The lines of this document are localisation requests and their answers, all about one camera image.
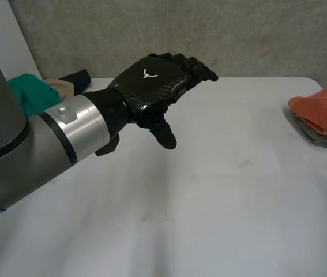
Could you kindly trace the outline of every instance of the gray wall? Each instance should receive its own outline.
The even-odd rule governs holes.
[[[302,76],[327,86],[327,0],[9,0],[43,77],[114,77],[149,53],[219,76]]]

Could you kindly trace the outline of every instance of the table surface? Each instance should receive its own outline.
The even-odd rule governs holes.
[[[326,277],[327,149],[287,108],[320,89],[308,78],[201,84],[167,113],[173,151],[127,126],[113,154],[0,215],[0,277]]]

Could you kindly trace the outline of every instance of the robotic arm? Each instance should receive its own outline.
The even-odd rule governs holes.
[[[169,105],[201,81],[217,79],[195,58],[151,54],[106,89],[26,118],[0,71],[0,212],[90,154],[112,152],[128,123],[174,149],[176,138],[164,120]]]

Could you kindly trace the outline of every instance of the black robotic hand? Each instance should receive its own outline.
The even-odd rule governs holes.
[[[201,81],[217,75],[196,58],[182,54],[150,54],[122,72],[108,87],[118,91],[130,111],[130,122],[149,129],[167,149],[176,138],[164,119],[169,105]]]

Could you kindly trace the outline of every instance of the teal cloth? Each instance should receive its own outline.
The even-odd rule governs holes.
[[[35,75],[23,74],[8,84],[28,117],[62,102],[58,92]]]

